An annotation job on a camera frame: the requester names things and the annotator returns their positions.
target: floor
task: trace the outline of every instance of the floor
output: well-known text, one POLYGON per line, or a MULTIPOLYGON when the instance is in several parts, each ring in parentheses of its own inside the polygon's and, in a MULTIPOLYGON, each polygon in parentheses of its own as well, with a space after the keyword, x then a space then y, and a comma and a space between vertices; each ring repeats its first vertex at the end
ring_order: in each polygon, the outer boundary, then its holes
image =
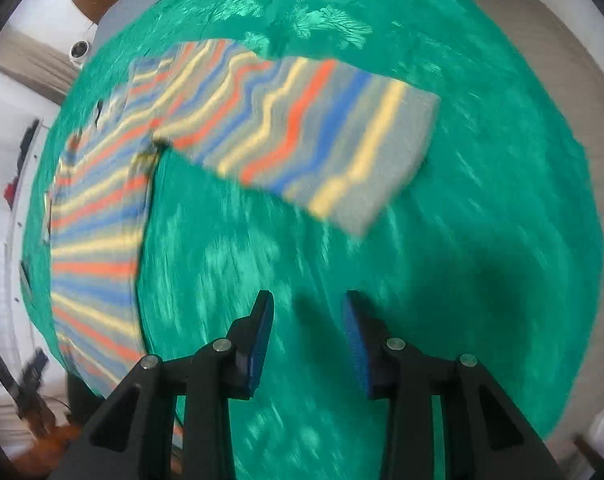
MULTIPOLYGON (((577 39, 538 0, 474 0, 527 59, 583 144, 604 229, 604 75, 577 39)), ((604 286, 589 350, 564 416, 547 445, 557 460, 604 409, 604 286)))

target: green blanket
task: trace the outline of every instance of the green blanket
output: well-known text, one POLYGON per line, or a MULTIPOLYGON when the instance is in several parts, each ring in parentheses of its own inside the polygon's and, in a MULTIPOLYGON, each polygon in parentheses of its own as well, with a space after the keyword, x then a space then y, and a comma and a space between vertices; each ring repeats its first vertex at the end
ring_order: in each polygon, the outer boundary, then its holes
POLYGON ((149 351, 194 352, 259 289, 275 296, 261 386, 231 405, 239 477, 377 475, 386 406, 355 382, 341 330, 349 288, 422 351, 477 355, 548 434, 596 312, 602 232, 582 147, 469 0, 162 0, 102 47, 51 129, 24 238, 28 311, 53 352, 42 194, 64 142, 132 59, 201 38, 270 58, 336 57, 441 96, 425 163, 364 238, 163 156, 137 285, 149 351))

